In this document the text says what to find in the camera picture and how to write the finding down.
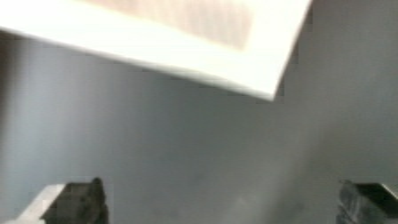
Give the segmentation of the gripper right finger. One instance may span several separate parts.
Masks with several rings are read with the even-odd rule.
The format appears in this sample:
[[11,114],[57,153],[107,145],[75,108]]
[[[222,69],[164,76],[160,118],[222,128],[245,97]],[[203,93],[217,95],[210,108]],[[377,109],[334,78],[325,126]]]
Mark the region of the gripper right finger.
[[336,224],[398,224],[398,185],[341,182]]

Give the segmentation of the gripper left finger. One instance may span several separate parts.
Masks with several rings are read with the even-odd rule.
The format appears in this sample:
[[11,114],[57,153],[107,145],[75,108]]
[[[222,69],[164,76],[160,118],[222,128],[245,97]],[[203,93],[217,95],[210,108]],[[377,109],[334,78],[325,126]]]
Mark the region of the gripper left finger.
[[109,224],[102,179],[48,185],[16,221],[18,224]]

